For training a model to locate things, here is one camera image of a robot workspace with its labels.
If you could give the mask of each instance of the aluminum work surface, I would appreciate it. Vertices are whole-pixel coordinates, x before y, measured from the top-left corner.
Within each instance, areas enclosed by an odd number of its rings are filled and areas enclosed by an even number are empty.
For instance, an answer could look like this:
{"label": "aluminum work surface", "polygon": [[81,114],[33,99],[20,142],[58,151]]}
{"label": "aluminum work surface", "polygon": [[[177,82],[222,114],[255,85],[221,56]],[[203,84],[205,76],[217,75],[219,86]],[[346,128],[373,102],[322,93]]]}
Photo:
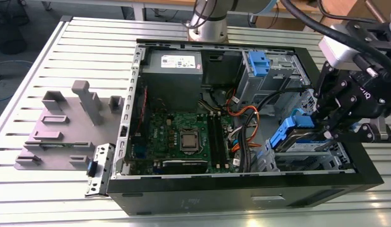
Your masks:
{"label": "aluminum work surface", "polygon": [[[39,119],[49,90],[77,96],[77,79],[101,97],[125,96],[137,38],[186,40],[182,24],[75,18],[61,22],[0,118],[0,225],[391,226],[391,144],[367,144],[385,184],[314,208],[130,217],[110,198],[86,199],[85,171],[19,171],[12,165]],[[230,27],[231,43],[306,47],[326,61],[314,33]]]}

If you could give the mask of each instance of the motherboard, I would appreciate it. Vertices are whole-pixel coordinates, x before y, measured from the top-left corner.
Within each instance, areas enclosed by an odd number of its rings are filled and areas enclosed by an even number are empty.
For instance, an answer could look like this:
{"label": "motherboard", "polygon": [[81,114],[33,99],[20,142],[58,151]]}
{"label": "motherboard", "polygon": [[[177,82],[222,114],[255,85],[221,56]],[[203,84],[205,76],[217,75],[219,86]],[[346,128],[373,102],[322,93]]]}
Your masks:
{"label": "motherboard", "polygon": [[133,146],[138,175],[231,173],[227,136],[233,119],[221,114],[154,113],[147,145]]}

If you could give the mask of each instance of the green motherboard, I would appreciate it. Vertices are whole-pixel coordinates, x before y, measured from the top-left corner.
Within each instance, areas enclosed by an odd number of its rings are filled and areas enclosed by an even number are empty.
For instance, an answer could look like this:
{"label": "green motherboard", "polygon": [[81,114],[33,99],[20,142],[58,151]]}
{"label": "green motherboard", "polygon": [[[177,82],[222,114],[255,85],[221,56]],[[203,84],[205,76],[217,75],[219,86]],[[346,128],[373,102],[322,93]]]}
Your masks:
{"label": "green motherboard", "polygon": [[[211,125],[214,117],[205,113],[154,113],[150,122],[147,147],[135,147],[139,158],[146,160],[202,160],[209,162],[207,173],[234,173],[230,164],[227,136],[233,125],[231,116],[215,116],[221,130]],[[217,131],[218,138],[211,137]],[[211,140],[219,143],[225,155],[217,156]],[[155,171],[157,162],[138,162],[137,174],[162,174]]]}

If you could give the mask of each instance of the blue drive bracket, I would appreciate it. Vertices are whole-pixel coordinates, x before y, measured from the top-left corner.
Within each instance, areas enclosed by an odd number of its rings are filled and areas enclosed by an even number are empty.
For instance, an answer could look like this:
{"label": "blue drive bracket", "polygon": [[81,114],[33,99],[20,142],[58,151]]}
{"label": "blue drive bracket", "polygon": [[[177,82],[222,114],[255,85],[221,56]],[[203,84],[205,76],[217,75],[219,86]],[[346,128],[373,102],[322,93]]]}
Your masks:
{"label": "blue drive bracket", "polygon": [[266,77],[271,69],[271,61],[266,56],[266,53],[263,51],[250,51],[249,60],[254,69],[254,75],[257,77]]}
{"label": "blue drive bracket", "polygon": [[285,120],[282,126],[277,130],[277,133],[270,139],[273,148],[277,148],[281,142],[286,140],[291,129],[315,127],[311,116],[294,115],[295,113],[297,112],[294,111],[293,115]]}

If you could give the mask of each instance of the ram slot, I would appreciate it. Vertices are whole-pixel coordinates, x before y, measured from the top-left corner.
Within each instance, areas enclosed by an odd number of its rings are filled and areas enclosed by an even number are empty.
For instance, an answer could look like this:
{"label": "ram slot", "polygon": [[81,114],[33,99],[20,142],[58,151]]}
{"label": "ram slot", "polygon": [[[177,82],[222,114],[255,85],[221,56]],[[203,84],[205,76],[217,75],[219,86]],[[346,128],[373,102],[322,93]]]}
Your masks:
{"label": "ram slot", "polygon": [[217,147],[217,136],[215,136],[215,127],[214,127],[214,116],[209,116],[209,136],[210,136],[210,148],[211,148],[211,163],[214,167],[219,165],[219,153]]}
{"label": "ram slot", "polygon": [[217,143],[217,149],[218,149],[219,164],[221,164],[221,168],[226,168],[227,167],[226,143],[225,143],[223,127],[222,127],[222,121],[221,121],[219,115],[215,115],[214,124],[215,124],[215,138],[217,138],[215,143]]}

